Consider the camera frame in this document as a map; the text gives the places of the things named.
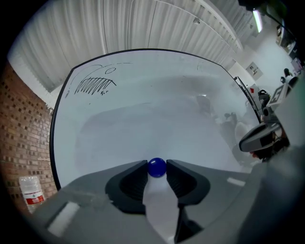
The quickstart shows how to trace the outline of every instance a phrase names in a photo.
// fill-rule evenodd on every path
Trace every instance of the water bottle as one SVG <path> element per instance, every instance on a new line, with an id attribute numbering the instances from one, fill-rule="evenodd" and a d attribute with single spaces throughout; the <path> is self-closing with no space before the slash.
<path id="1" fill-rule="evenodd" d="M 32 214 L 45 201 L 39 178 L 37 176 L 21 176 L 19 177 L 19 184 L 23 199 Z"/>

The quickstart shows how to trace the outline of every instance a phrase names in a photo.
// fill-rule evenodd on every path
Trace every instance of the brick wall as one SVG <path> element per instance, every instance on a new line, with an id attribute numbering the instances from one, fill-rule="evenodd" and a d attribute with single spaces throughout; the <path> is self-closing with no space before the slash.
<path id="1" fill-rule="evenodd" d="M 0 80 L 0 170 L 10 197 L 26 211 L 19 176 L 37 175 L 46 198 L 56 187 L 50 166 L 51 115 L 7 64 Z"/>

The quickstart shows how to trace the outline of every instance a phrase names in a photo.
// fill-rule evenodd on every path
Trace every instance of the ceiling light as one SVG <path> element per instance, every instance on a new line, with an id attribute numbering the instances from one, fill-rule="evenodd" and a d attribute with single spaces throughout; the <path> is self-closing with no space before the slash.
<path id="1" fill-rule="evenodd" d="M 256 22 L 256 26 L 257 26 L 257 31 L 258 33 L 260 33 L 263 29 L 263 24 L 262 24 L 262 17 L 259 11 L 254 10 L 253 11 L 253 16 Z"/>

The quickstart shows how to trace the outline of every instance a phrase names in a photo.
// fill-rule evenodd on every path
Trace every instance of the white tape strip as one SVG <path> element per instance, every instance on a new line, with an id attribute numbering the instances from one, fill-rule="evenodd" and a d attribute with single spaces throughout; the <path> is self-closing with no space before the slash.
<path id="1" fill-rule="evenodd" d="M 237 179 L 234 179 L 234 178 L 231 178 L 231 177 L 229 177 L 227 179 L 227 182 L 231 183 L 231 184 L 234 184 L 234 185 L 238 185 L 238 186 L 244 186 L 246 184 L 246 182 L 244 182 L 244 181 L 240 181 L 240 180 L 237 180 Z"/>
<path id="2" fill-rule="evenodd" d="M 79 205 L 76 203 L 68 202 L 67 205 L 56 216 L 54 221 L 50 224 L 48 231 L 57 237 L 62 237 L 64 231 L 71 223 L 79 208 Z"/>

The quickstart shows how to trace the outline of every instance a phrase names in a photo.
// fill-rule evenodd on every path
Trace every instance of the drawn oval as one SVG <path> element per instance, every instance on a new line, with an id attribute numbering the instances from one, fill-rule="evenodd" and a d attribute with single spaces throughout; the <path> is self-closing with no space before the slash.
<path id="1" fill-rule="evenodd" d="M 115 67 L 110 68 L 110 69 L 108 69 L 108 70 L 105 71 L 105 74 L 110 74 L 110 73 L 114 72 L 115 70 L 116 70 Z"/>

